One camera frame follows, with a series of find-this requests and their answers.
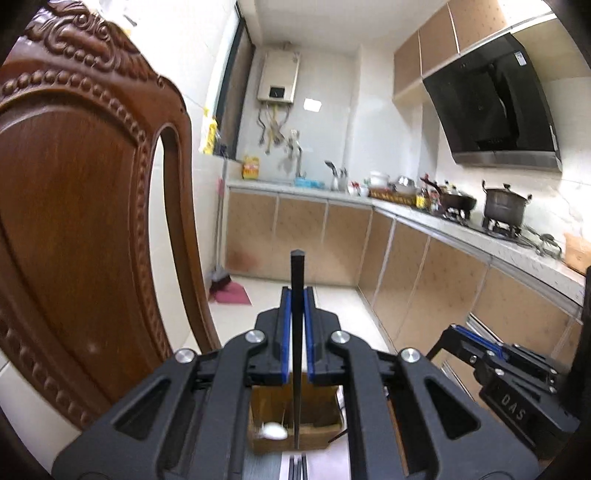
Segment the pan handle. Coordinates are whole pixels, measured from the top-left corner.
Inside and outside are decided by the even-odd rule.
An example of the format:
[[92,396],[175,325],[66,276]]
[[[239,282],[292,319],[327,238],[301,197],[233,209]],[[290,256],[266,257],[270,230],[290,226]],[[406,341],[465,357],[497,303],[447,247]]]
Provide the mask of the pan handle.
[[437,190],[437,193],[438,193],[439,195],[441,195],[441,194],[443,193],[443,190],[442,190],[442,189],[439,187],[439,185],[437,185],[437,183],[435,183],[435,182],[433,182],[433,181],[431,181],[431,180],[428,180],[426,177],[425,177],[425,178],[421,178],[421,180],[422,180],[423,182],[425,182],[427,185],[430,185],[430,186],[431,186],[431,187],[433,187],[435,190]]

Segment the water heater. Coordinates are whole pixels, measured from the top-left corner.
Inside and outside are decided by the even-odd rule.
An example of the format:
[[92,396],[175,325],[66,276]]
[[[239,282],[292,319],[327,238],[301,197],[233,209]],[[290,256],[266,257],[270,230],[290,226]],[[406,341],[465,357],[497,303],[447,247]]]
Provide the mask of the water heater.
[[293,103],[299,69],[300,53],[268,50],[257,98],[261,102]]

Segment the black range hood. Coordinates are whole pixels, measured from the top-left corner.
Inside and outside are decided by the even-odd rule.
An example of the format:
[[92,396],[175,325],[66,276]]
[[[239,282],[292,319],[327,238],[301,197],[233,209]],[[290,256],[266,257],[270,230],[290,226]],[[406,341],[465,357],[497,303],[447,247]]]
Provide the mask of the black range hood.
[[562,171],[542,85],[513,35],[484,44],[423,82],[456,163]]

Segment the carved wooden chair back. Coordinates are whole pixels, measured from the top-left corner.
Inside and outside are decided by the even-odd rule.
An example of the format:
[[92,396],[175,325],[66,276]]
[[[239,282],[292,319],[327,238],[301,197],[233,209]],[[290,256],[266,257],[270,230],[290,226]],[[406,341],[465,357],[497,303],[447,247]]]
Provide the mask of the carved wooden chair back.
[[178,281],[207,352],[219,340],[183,98],[117,26],[48,2],[0,69],[0,348],[82,428],[171,354],[148,243],[158,137]]

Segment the gas stove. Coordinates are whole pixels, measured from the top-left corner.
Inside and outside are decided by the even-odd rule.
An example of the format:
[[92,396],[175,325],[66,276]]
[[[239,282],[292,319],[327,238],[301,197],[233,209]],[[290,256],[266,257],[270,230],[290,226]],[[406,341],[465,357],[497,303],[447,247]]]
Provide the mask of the gas stove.
[[443,213],[434,213],[433,215],[498,240],[534,249],[541,257],[548,256],[559,260],[562,254],[562,249],[554,241],[552,235],[548,233],[540,235],[528,226],[525,226],[528,233],[526,235],[522,232],[521,227],[507,225],[486,217],[483,218],[481,225],[477,225],[470,221],[470,212],[464,212],[463,210],[448,209]]

